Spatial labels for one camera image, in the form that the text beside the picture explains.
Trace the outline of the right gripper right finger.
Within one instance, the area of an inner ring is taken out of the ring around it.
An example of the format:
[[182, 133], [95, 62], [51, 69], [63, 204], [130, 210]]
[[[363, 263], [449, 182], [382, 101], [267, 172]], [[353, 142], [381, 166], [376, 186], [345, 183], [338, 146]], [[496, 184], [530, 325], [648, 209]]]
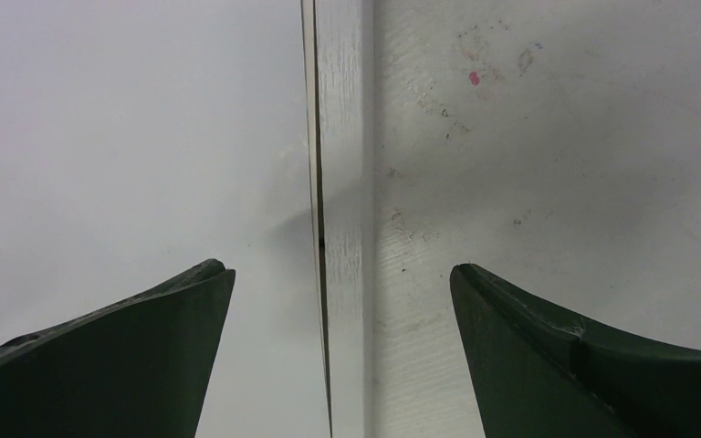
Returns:
[[488, 437], [701, 437], [701, 350], [536, 297], [480, 266], [450, 275]]

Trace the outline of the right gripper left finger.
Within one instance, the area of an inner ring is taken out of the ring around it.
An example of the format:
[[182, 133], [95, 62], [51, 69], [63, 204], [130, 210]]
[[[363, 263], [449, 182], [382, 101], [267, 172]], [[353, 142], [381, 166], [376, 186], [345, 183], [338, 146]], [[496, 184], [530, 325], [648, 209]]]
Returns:
[[192, 437], [235, 284], [208, 259], [0, 345], [0, 437]]

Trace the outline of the white picture frame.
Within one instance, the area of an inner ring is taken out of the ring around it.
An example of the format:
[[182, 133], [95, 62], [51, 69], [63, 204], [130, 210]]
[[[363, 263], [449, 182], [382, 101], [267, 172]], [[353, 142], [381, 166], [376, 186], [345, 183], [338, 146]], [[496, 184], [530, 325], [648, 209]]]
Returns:
[[374, 6], [305, 1], [311, 219], [330, 435], [373, 434]]

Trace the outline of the landscape sunset photo print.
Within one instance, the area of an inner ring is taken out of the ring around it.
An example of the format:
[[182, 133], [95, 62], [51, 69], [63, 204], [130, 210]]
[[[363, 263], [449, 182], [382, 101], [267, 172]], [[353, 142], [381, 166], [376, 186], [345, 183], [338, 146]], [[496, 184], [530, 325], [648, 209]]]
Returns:
[[329, 433], [298, 1], [0, 1], [0, 344], [215, 258], [201, 437]]

